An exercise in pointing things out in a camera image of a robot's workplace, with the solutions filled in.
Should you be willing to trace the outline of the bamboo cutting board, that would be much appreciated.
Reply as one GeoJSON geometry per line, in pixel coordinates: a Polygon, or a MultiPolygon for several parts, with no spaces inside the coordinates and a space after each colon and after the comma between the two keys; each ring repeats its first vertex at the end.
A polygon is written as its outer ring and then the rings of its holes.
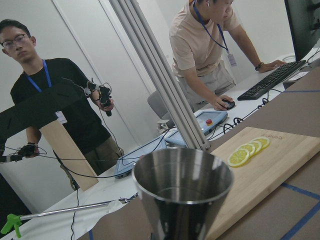
{"type": "Polygon", "coordinates": [[[233,185],[206,239],[215,240],[246,215],[320,150],[319,137],[246,127],[220,145],[212,155],[224,162],[240,145],[267,137],[270,145],[231,170],[233,185]]]}

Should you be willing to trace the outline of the aluminium frame post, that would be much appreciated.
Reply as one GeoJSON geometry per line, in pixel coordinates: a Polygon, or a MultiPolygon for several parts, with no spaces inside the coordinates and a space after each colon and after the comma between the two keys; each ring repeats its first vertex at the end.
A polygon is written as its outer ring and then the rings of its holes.
{"type": "Polygon", "coordinates": [[[151,81],[159,91],[186,146],[191,149],[208,150],[211,145],[201,130],[138,2],[111,0],[110,4],[151,81]]]}

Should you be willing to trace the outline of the grey office chair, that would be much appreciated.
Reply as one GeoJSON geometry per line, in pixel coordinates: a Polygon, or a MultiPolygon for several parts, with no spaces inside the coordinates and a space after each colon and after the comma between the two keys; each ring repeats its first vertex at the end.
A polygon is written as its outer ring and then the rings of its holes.
{"type": "Polygon", "coordinates": [[[157,90],[147,98],[147,103],[161,120],[171,120],[171,116],[157,90]]]}

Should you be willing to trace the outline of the person in black shirt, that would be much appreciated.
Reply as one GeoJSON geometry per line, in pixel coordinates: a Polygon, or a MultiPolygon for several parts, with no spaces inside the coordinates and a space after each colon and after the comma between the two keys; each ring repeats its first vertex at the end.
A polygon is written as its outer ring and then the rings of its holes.
{"type": "Polygon", "coordinates": [[[100,110],[110,113],[114,108],[113,100],[110,99],[109,107],[103,108],[99,90],[85,93],[88,79],[70,59],[41,58],[35,49],[36,38],[19,21],[1,21],[0,44],[2,52],[23,69],[10,95],[28,122],[25,155],[32,158],[39,154],[40,121],[60,118],[96,175],[113,167],[122,151],[92,108],[95,104],[100,110]]]}

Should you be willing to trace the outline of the black computer monitor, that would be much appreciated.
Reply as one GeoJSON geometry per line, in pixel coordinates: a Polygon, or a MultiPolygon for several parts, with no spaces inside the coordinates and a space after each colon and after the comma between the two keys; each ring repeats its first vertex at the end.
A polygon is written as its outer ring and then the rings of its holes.
{"type": "Polygon", "coordinates": [[[295,60],[301,61],[320,39],[320,2],[285,0],[295,60]]]}

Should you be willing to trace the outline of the steel cocktail jigger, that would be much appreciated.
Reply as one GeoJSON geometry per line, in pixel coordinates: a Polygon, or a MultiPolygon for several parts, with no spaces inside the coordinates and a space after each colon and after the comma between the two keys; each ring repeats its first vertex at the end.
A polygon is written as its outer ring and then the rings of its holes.
{"type": "Polygon", "coordinates": [[[234,182],[221,158],[190,148],[145,155],[132,178],[153,240],[205,239],[234,182]]]}

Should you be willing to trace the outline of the right blue teach pendant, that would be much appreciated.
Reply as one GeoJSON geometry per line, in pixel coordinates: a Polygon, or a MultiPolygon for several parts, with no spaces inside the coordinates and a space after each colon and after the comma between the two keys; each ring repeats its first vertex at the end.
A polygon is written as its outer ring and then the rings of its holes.
{"type": "MultiPolygon", "coordinates": [[[[205,136],[210,134],[214,128],[222,124],[227,119],[226,111],[205,110],[195,115],[196,120],[205,136]]],[[[186,147],[180,132],[176,130],[174,133],[165,138],[168,144],[186,147]]]]}

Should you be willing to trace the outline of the black hand controller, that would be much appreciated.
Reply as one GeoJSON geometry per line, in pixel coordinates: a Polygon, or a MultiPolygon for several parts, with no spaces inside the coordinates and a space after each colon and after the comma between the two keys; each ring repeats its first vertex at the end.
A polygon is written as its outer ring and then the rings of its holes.
{"type": "Polygon", "coordinates": [[[99,102],[100,105],[103,108],[109,107],[111,105],[111,89],[104,86],[104,85],[100,85],[98,87],[98,91],[99,91],[99,102]]]}

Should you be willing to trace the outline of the black keyboard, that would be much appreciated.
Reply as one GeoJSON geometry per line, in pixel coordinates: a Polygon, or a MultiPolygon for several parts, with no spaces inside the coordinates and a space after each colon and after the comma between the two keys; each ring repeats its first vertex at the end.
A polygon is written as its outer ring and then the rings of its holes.
{"type": "Polygon", "coordinates": [[[272,73],[264,77],[257,84],[255,84],[246,92],[241,94],[237,98],[237,100],[238,101],[257,100],[262,95],[264,95],[269,90],[271,90],[274,86],[283,82],[287,77],[289,77],[290,75],[295,73],[297,70],[299,70],[305,63],[306,63],[306,60],[300,60],[300,61],[289,62],[278,67],[276,70],[274,70],[272,73]]]}

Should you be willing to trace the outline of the left blue teach pendant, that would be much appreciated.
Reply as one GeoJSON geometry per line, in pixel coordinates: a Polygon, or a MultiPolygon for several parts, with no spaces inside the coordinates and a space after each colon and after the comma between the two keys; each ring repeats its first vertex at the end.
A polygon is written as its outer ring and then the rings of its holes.
{"type": "Polygon", "coordinates": [[[166,149],[167,145],[163,135],[156,137],[155,139],[147,142],[144,145],[139,146],[135,150],[126,153],[125,155],[118,158],[115,165],[114,177],[116,179],[121,179],[128,176],[136,162],[140,160],[141,157],[162,149],[166,149]]]}

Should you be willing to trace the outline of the black computer mouse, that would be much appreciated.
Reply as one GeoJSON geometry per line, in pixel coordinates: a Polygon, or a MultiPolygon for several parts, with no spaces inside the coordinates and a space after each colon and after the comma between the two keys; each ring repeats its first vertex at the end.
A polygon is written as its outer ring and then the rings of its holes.
{"type": "Polygon", "coordinates": [[[228,101],[227,99],[222,100],[225,104],[224,108],[227,110],[231,110],[236,106],[236,103],[234,101],[228,101]]]}

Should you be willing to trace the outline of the back lemon slice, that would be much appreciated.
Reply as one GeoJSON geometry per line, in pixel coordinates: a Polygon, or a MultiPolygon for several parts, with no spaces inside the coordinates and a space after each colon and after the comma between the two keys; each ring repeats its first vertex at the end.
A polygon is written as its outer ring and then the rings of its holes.
{"type": "Polygon", "coordinates": [[[252,140],[252,142],[255,141],[255,142],[260,142],[261,143],[261,149],[265,149],[267,148],[271,141],[268,137],[265,137],[265,136],[261,136],[261,137],[256,137],[252,140]]]}

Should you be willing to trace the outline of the blue teach pendant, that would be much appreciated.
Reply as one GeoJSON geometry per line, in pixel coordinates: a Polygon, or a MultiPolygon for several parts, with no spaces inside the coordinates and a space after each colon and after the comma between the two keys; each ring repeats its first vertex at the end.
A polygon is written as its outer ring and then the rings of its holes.
{"type": "Polygon", "coordinates": [[[116,179],[121,179],[128,176],[136,162],[140,160],[141,157],[162,149],[166,149],[167,145],[163,135],[156,137],[155,139],[147,142],[144,145],[139,146],[135,150],[126,153],[125,155],[118,158],[115,165],[114,177],[116,179]]]}
{"type": "MultiPolygon", "coordinates": [[[[227,119],[226,111],[205,110],[195,115],[196,120],[205,136],[210,134],[214,128],[222,124],[227,119]]],[[[165,138],[168,144],[186,147],[180,132],[176,130],[174,133],[165,138]]]]}

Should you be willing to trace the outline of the person in beige shirt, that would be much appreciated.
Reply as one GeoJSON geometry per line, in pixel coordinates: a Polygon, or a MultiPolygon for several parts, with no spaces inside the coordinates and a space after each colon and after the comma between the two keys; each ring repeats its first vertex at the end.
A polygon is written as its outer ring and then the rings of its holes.
{"type": "Polygon", "coordinates": [[[228,47],[223,32],[229,32],[259,73],[284,65],[281,60],[263,63],[232,8],[231,0],[188,0],[174,17],[169,40],[172,70],[195,110],[211,104],[226,111],[233,99],[225,92],[235,86],[222,52],[228,47]]]}

